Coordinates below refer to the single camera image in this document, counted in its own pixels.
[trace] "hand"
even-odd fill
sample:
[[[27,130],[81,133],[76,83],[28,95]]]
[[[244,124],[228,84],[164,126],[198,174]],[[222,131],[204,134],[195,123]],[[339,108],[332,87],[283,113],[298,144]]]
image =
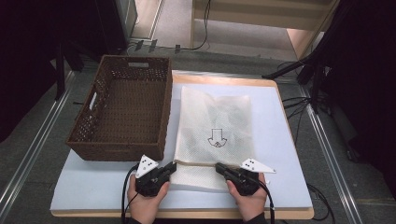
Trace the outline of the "hand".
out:
[[[135,181],[135,176],[131,175],[129,178],[128,202],[136,195]],[[131,217],[142,224],[151,224],[154,222],[158,212],[158,206],[168,192],[168,189],[169,182],[166,182],[155,197],[144,197],[137,194],[134,200],[129,204]]]
[[[259,173],[259,180],[265,183],[263,173]],[[253,195],[241,196],[231,180],[227,180],[227,186],[228,191],[235,198],[235,203],[238,205],[239,213],[244,222],[264,212],[264,205],[267,199],[267,193],[264,189],[259,188]]]

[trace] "brown wicker basket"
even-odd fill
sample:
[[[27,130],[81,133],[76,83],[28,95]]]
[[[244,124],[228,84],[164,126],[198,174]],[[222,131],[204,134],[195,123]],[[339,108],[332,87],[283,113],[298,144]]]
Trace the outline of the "brown wicker basket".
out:
[[[169,59],[105,55],[66,144],[86,161],[160,161],[171,96]]]

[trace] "handheld controller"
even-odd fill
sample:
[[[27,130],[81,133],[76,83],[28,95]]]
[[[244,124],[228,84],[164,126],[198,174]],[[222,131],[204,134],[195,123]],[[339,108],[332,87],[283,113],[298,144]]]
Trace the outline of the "handheld controller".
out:
[[[169,177],[177,169],[177,164],[169,162],[167,165],[161,168],[153,168],[148,173],[139,176],[136,179],[136,192],[145,197],[157,196],[161,187],[166,181],[169,181]]]
[[[252,195],[260,187],[258,184],[258,173],[253,173],[242,168],[231,169],[220,162],[216,163],[216,172],[223,175],[226,180],[231,180],[242,196]]]

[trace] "finger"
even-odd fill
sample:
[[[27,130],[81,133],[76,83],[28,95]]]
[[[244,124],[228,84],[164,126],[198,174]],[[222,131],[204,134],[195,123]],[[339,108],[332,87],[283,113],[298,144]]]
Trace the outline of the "finger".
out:
[[[163,198],[166,196],[166,194],[168,193],[169,190],[169,182],[165,182],[161,188],[160,191],[158,192],[158,195],[156,196],[156,198],[158,199],[158,202],[160,203]]]
[[[238,190],[236,189],[236,186],[233,184],[233,182],[232,182],[231,180],[227,180],[227,187],[228,187],[228,191],[230,192],[230,194],[231,194],[234,198],[240,196]]]

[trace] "arrow symbol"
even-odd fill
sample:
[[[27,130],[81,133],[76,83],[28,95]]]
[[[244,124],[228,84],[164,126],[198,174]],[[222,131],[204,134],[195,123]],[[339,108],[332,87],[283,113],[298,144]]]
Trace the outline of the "arrow symbol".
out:
[[[213,147],[223,147],[227,139],[222,137],[222,129],[212,129],[212,137],[208,138],[207,141]]]

